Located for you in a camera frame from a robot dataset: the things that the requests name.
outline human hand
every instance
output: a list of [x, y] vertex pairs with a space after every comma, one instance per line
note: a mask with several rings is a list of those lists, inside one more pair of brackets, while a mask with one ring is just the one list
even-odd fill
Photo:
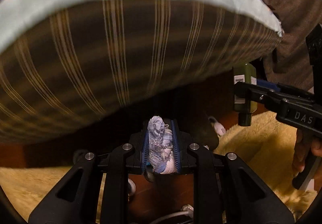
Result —
[[[322, 157], [322, 140], [313, 138], [312, 141], [307, 141], [308, 138], [303, 136], [301, 130], [296, 132], [296, 144], [294, 147], [294, 157], [292, 168], [294, 172], [302, 172], [305, 167], [305, 159], [311, 149], [313, 155]], [[322, 164], [318, 167], [314, 175], [314, 189], [319, 191], [322, 187]]]

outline brown fabric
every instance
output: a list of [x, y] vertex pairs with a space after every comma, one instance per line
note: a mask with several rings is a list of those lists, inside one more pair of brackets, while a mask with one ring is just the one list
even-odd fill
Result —
[[263, 0], [280, 19], [282, 43], [264, 58], [268, 80], [304, 90], [313, 86], [305, 37], [322, 22], [322, 0]]
[[39, 142], [130, 103], [268, 54], [281, 41], [201, 2], [88, 2], [50, 16], [0, 56], [0, 142]]

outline black handle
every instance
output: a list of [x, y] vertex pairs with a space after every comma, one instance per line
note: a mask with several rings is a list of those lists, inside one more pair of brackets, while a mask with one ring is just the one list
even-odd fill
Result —
[[292, 181], [293, 187], [297, 190], [305, 190], [310, 180], [314, 177], [320, 162], [321, 158], [313, 155], [310, 150], [305, 159], [305, 168], [303, 172], [299, 173]]
[[214, 165], [222, 161], [198, 144], [190, 144], [187, 152], [196, 158], [194, 171], [194, 224], [222, 223], [222, 202], [219, 196]]

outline barcode label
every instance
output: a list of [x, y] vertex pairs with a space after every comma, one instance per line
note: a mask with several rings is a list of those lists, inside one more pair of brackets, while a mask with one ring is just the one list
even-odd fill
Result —
[[251, 84], [257, 85], [257, 79], [251, 76]]
[[[236, 84], [238, 82], [245, 82], [245, 75], [244, 74], [234, 76], [234, 84]], [[244, 104], [246, 102], [245, 99], [239, 98], [236, 95], [234, 97], [235, 97], [235, 100], [234, 100], [235, 104]]]
[[236, 75], [234, 76], [234, 84], [238, 82], [245, 82], [245, 75]]

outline white cable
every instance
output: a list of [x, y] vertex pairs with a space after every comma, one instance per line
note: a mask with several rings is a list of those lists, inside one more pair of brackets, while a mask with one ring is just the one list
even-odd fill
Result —
[[189, 214], [188, 211], [171, 213], [169, 215], [165, 215], [163, 217], [160, 217], [160, 218], [152, 221], [150, 224], [157, 224], [157, 223], [160, 223], [163, 220], [167, 220], [167, 219], [170, 219], [170, 218], [173, 218], [173, 217], [176, 217], [176, 216], [188, 215], [188, 214]]
[[128, 184], [131, 186], [131, 190], [129, 191], [128, 195], [129, 197], [133, 196], [136, 192], [136, 185], [133, 180], [128, 179]]

